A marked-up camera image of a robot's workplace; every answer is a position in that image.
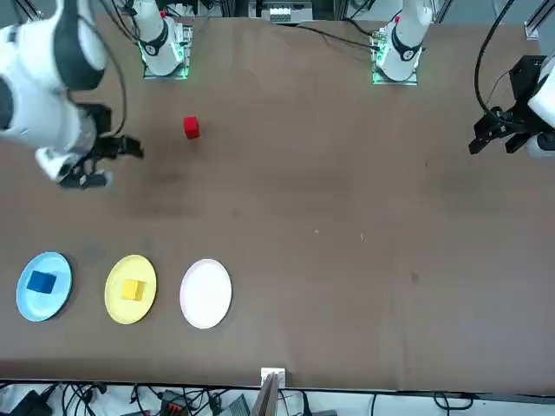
electronic device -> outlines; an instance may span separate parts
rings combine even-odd
[[[312,1],[261,1],[249,2],[249,17],[260,17],[271,23],[301,23],[313,20]]]

yellow plate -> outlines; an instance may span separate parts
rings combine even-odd
[[[114,321],[123,324],[137,322],[146,315],[155,296],[154,267],[146,258],[135,254],[123,257],[114,266],[104,288],[106,310]]]

table surface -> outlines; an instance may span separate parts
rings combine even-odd
[[[364,41],[347,23],[313,24]],[[146,158],[109,165],[109,189],[68,192],[2,143],[2,376],[255,385],[261,367],[286,367],[292,387],[555,391],[555,163],[501,143],[467,150],[488,27],[431,27],[418,87],[374,86],[367,51],[248,19],[207,22],[188,81],[143,81],[134,46],[100,28]],[[485,97],[535,52],[521,27],[500,27]],[[117,122],[112,69],[87,98]],[[503,80],[493,102],[511,99]],[[183,134],[187,115],[199,140]],[[69,259],[74,288],[56,317],[27,322],[16,282],[46,250]],[[152,261],[159,287],[123,326],[103,295],[127,254]],[[178,301],[203,257],[233,283],[209,330]]]

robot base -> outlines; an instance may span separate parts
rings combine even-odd
[[[145,52],[139,46],[142,61],[143,63],[145,63],[143,68],[143,74],[142,74],[145,80],[159,80],[159,79],[168,80],[169,79],[169,80],[184,81],[189,76],[189,65],[191,61],[191,47],[193,45],[193,26],[186,26],[181,23],[176,23],[175,30],[176,30],[176,39],[178,39],[178,42],[176,42],[173,45],[173,52],[174,54],[176,54],[176,58],[178,59],[178,61],[182,61],[182,63],[178,65],[177,68],[171,74],[163,75],[163,76],[155,75],[152,73],[152,71],[148,69],[148,66],[145,63],[146,61]]]
[[[418,68],[418,62],[416,62],[415,70],[413,74],[409,76],[405,81],[393,81],[389,79],[383,71],[378,68],[376,62],[381,59],[383,50],[388,46],[388,38],[382,31],[372,32],[370,38],[370,45],[377,46],[380,50],[371,51],[372,58],[372,83],[373,84],[397,84],[397,85],[418,85],[418,77],[416,75],[416,68]]]

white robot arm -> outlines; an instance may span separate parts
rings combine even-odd
[[[389,79],[405,81],[412,75],[433,17],[429,0],[403,0],[401,12],[383,29],[388,46],[376,62]]]
[[[157,76],[170,75],[185,59],[176,53],[176,44],[183,37],[180,23],[162,17],[155,0],[126,0],[123,9],[136,24],[148,69]]]
[[[111,111],[75,104],[68,90],[94,89],[106,55],[93,25],[89,0],[56,0],[48,20],[0,31],[0,139],[33,147],[48,176],[62,186],[106,185],[98,160],[119,154],[142,157],[140,143],[109,131]],[[91,172],[84,163],[92,160]]]

